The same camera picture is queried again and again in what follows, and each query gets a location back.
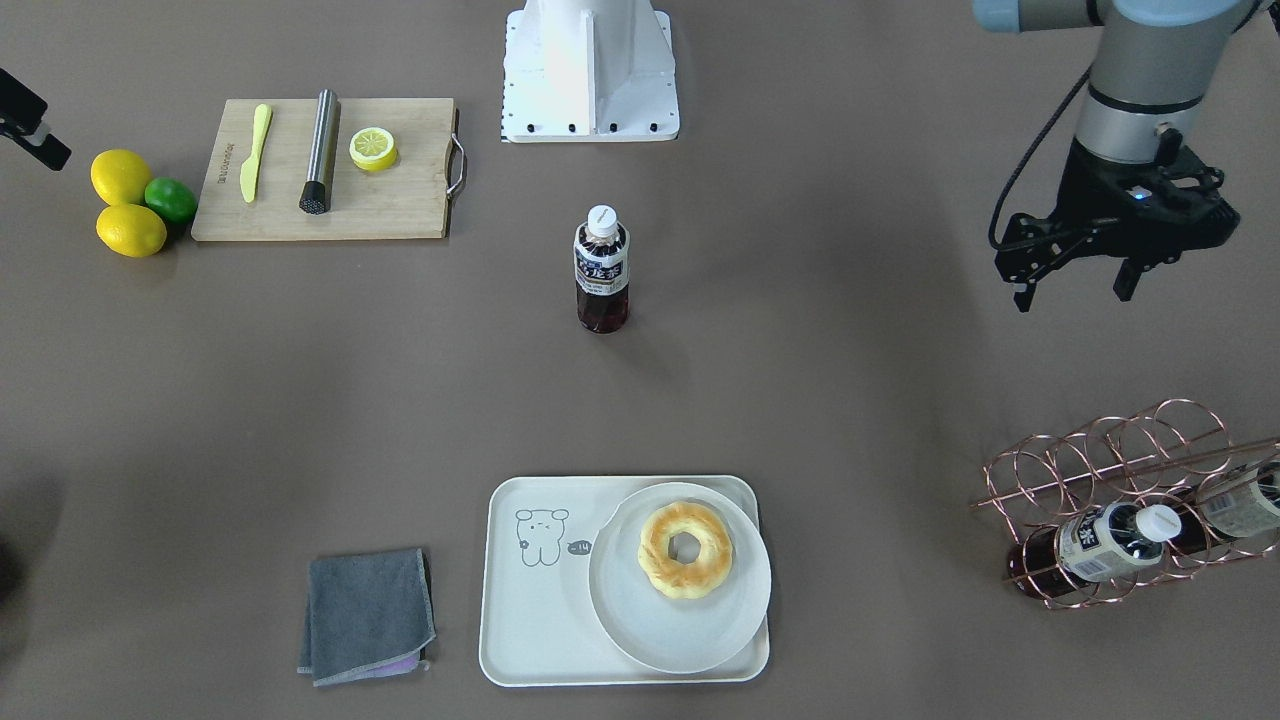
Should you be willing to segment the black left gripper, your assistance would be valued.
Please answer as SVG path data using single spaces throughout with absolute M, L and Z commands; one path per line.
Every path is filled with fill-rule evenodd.
M 1217 247 L 1239 225 L 1219 192 L 1222 181 L 1180 136 L 1160 137 L 1155 161 L 1144 164 L 1110 161 L 1075 141 L 1055 210 L 1044 219 L 1014 214 L 995 245 L 995 265 L 1012 283 L 1018 311 L 1029 313 L 1051 272 L 1076 258 L 1119 258 L 1114 293 L 1129 302 L 1144 272 Z

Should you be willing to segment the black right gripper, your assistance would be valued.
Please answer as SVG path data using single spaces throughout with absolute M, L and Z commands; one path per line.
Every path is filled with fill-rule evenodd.
M 1 69 L 1 135 L 12 138 L 51 170 L 61 170 L 70 150 L 44 122 L 49 104 L 35 91 Z

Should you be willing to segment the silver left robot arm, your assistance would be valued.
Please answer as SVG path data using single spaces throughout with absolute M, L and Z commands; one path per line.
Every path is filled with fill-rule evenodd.
M 1027 313 L 1038 284 L 1078 258 L 1121 265 L 1128 301 L 1142 275 L 1187 251 L 1224 245 L 1239 213 L 1221 196 L 1224 174 L 1185 142 L 1230 37 L 1275 1 L 975 1 L 992 32 L 1102 28 L 1091 67 L 1071 87 L 1082 106 L 1055 209 L 989 228 L 1000 275 Z

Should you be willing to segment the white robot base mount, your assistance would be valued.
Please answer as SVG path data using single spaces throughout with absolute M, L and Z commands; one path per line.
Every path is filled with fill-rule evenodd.
M 506 18 L 503 67 L 506 142 L 678 137 L 671 18 L 649 1 L 527 1 Z

